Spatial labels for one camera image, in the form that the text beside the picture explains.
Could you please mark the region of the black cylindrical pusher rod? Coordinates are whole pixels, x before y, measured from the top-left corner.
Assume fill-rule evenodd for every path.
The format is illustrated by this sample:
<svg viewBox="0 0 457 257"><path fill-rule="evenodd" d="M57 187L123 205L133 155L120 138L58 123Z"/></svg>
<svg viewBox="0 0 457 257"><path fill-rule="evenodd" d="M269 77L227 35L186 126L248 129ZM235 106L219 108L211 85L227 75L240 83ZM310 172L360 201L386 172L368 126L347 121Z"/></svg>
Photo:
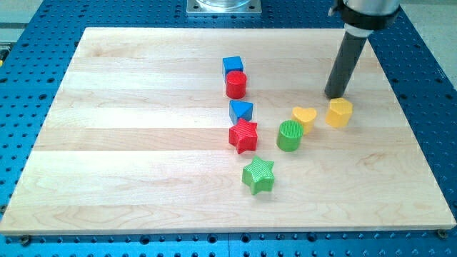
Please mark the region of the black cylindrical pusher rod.
<svg viewBox="0 0 457 257"><path fill-rule="evenodd" d="M348 32L344 34L324 89L324 93L329 99L340 98L344 95L366 39L366 37L357 37Z"/></svg>

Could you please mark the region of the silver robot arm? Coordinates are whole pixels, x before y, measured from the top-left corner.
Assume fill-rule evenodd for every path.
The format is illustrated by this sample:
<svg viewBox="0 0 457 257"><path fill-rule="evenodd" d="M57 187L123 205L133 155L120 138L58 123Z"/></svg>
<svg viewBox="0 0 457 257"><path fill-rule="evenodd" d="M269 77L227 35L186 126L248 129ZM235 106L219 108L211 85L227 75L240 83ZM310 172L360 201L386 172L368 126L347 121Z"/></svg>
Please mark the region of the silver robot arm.
<svg viewBox="0 0 457 257"><path fill-rule="evenodd" d="M392 25L399 14L399 0L335 0L328 15L341 15L345 34L324 92L329 99L344 95L367 38Z"/></svg>

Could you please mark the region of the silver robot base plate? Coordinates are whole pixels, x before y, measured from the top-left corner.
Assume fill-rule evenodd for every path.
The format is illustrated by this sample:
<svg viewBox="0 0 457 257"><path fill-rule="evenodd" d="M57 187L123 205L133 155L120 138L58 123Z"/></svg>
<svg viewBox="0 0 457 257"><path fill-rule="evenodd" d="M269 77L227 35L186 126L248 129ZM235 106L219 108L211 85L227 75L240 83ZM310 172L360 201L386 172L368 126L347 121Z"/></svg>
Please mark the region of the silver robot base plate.
<svg viewBox="0 0 457 257"><path fill-rule="evenodd" d="M187 0L186 13L194 16L217 14L261 14L261 0Z"/></svg>

